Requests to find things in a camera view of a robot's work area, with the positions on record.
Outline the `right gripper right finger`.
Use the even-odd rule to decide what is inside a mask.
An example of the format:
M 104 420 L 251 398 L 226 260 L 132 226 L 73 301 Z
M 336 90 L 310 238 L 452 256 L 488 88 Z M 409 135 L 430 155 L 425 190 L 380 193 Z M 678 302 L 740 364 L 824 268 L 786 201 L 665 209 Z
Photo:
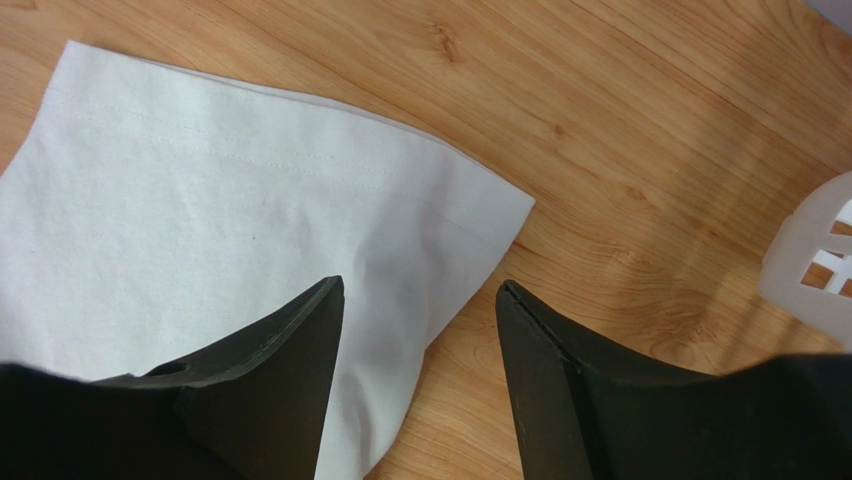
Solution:
M 847 354 L 704 374 L 622 346 L 514 281 L 496 319 L 528 479 L 851 475 Z

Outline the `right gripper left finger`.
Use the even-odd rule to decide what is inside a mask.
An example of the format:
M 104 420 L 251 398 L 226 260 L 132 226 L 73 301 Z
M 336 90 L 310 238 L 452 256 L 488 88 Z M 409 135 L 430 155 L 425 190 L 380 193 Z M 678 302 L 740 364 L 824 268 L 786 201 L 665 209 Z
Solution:
M 5 479 L 310 479 L 344 313 L 327 277 L 142 376 L 1 367 Z

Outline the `white printed t-shirt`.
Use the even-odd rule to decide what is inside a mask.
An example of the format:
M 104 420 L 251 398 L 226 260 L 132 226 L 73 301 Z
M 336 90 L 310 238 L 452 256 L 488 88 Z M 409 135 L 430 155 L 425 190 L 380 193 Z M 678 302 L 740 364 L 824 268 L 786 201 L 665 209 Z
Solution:
M 361 479 L 533 206 L 408 125 L 71 41 L 1 177 L 1 357 L 142 374 L 339 276 L 316 475 Z

